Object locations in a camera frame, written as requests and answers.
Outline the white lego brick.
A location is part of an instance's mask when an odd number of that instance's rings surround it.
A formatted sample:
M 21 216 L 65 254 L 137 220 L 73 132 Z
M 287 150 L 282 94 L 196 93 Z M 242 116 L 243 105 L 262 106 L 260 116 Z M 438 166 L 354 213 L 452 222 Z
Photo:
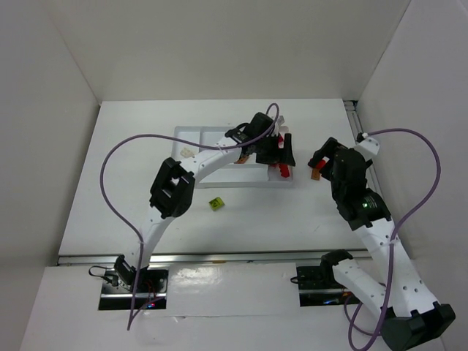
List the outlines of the white lego brick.
M 182 156 L 183 158 L 190 158 L 190 157 L 193 157 L 194 155 L 195 155 L 194 152 L 189 148 L 183 148 L 180 151 L 180 156 Z

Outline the green lego brick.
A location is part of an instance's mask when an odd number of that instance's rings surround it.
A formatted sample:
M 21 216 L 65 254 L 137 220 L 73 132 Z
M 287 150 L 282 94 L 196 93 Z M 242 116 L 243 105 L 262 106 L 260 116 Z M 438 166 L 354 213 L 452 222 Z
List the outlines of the green lego brick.
M 220 208 L 224 207 L 224 202 L 220 197 L 216 197 L 213 200 L 208 202 L 212 211 L 218 211 Z

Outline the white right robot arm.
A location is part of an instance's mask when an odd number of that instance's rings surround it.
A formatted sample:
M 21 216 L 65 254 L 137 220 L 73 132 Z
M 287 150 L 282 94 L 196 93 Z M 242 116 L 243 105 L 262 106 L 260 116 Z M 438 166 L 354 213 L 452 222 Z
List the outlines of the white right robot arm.
M 331 184 L 337 210 L 384 282 L 363 271 L 344 249 L 323 255 L 320 267 L 325 279 L 347 288 L 377 318 L 379 333 L 391 350 L 408 350 L 439 338 L 456 314 L 424 284 L 399 240 L 385 201 L 367 184 L 366 171 L 379 149 L 372 137 L 352 148 L 330 137 L 314 152 L 309 166 L 324 162 L 319 172 Z

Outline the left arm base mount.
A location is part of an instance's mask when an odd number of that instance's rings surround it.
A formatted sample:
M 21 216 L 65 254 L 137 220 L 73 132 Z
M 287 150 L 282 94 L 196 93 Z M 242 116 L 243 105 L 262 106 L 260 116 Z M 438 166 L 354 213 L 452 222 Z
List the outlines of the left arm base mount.
M 127 284 L 115 268 L 92 265 L 88 274 L 102 282 L 99 311 L 129 311 L 131 309 L 133 286 Z M 134 309 L 166 309 L 168 278 L 169 270 L 166 268 L 144 268 L 140 272 Z

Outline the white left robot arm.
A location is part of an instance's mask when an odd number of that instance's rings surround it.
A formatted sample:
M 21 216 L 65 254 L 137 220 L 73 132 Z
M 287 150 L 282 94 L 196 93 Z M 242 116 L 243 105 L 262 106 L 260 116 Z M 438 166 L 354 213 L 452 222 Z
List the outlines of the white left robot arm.
M 292 135 L 281 135 L 281 116 L 256 113 L 250 122 L 227 130 L 212 146 L 203 146 L 194 156 L 178 161 L 166 158 L 151 185 L 148 214 L 136 229 L 137 248 L 118 256 L 115 270 L 123 282 L 134 288 L 143 279 L 151 255 L 164 231 L 192 204 L 195 187 L 215 171 L 255 155 L 262 165 L 294 167 Z

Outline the brown lego plate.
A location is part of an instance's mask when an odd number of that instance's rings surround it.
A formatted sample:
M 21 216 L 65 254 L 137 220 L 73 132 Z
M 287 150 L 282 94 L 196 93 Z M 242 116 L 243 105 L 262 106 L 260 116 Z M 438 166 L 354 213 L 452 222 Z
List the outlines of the brown lego plate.
M 319 181 L 321 178 L 319 170 L 313 168 L 312 169 L 312 174 L 311 174 L 311 179 L 315 181 Z
M 248 160 L 249 160 L 249 156 L 244 156 L 244 157 L 241 157 L 239 160 L 237 160 L 235 163 L 241 165 L 241 164 L 245 164 Z

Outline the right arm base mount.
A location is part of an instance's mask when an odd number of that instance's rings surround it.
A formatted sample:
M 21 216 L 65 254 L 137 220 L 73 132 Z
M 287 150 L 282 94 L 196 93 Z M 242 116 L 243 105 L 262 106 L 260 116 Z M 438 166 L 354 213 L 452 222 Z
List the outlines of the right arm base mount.
M 324 254 L 318 266 L 298 266 L 290 282 L 298 287 L 300 306 L 338 306 L 348 298 L 348 303 L 357 304 L 359 300 L 334 279 L 332 272 L 340 261 L 352 258 L 348 251 L 339 249 Z

